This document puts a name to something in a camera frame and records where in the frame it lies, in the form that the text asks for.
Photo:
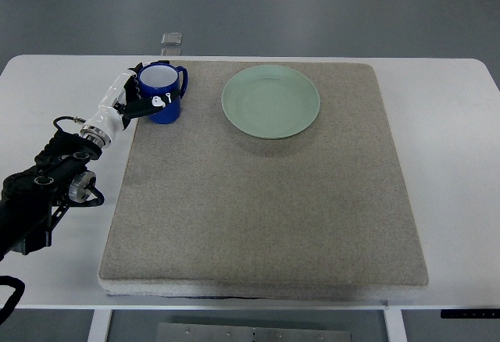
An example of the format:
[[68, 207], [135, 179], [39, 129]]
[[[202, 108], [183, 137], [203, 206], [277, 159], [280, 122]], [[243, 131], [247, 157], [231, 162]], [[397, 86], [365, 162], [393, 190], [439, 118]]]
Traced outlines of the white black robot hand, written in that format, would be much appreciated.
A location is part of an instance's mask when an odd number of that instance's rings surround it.
[[83, 123], [80, 136], [106, 148], [114, 142], [117, 133], [125, 130], [132, 119], [148, 117], [161, 111], [165, 105], [157, 97], [141, 96], [138, 73], [150, 64], [139, 63], [120, 74], [98, 105], [97, 112]]

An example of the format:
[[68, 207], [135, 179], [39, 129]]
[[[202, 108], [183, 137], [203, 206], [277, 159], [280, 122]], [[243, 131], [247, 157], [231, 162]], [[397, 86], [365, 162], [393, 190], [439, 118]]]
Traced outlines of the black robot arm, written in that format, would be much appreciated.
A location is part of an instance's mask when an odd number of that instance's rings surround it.
[[60, 116], [56, 132], [34, 158], [34, 165], [3, 181], [1, 192], [1, 257], [9, 252], [28, 255], [52, 245], [52, 232], [73, 207], [102, 205], [96, 175], [87, 164], [102, 154], [103, 142], [88, 134], [71, 134], [59, 122], [84, 120]]

